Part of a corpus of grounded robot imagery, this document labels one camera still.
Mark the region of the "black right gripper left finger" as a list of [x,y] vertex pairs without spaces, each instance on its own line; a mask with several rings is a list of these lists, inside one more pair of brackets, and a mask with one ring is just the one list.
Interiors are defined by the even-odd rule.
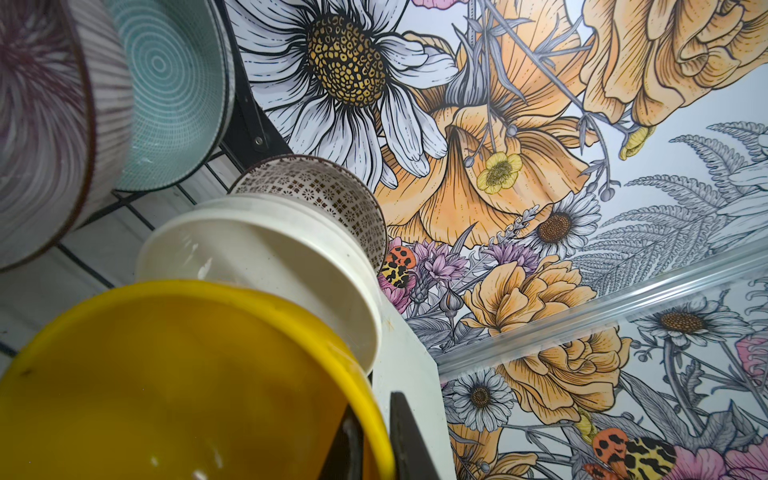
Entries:
[[350,406],[344,412],[331,447],[326,455],[319,480],[362,480],[364,465],[364,433]]

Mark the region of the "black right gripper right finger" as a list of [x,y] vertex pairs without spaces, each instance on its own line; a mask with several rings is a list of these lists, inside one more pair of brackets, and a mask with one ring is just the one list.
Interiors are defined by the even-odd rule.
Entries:
[[438,480],[438,472],[402,392],[390,395],[390,443],[398,480]]

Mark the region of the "yellow bowl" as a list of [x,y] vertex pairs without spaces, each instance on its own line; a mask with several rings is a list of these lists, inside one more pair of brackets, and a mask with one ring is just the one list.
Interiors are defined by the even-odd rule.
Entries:
[[315,479],[346,411],[363,475],[393,448],[365,372],[319,318],[202,281],[110,290],[44,327],[1,379],[5,479]]

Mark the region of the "cream white bowl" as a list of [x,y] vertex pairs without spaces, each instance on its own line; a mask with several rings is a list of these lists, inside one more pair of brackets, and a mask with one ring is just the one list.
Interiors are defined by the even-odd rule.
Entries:
[[379,354],[373,265],[345,226],[297,200],[255,194],[200,203],[151,233],[134,273],[139,282],[200,280],[269,293],[322,320],[365,372]]

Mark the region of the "brown patterned ceramic bowl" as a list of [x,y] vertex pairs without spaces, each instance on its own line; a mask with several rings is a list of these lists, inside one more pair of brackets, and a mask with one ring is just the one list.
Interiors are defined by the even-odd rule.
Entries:
[[385,264],[388,239],[373,193],[346,168],[315,156],[280,155],[242,173],[230,194],[272,194],[323,211],[344,226],[375,271]]

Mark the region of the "mint green ceramic bowl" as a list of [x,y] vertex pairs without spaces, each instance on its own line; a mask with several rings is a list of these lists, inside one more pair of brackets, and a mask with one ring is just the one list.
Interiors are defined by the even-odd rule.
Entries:
[[134,91],[131,149],[117,187],[160,190],[221,141],[235,94],[232,51],[212,1],[108,1]]

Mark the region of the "pink striped ceramic bowl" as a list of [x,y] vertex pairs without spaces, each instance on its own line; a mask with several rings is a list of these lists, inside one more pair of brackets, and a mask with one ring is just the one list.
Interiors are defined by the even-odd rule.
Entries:
[[1,268],[94,214],[131,147],[133,83],[101,1],[1,4]]

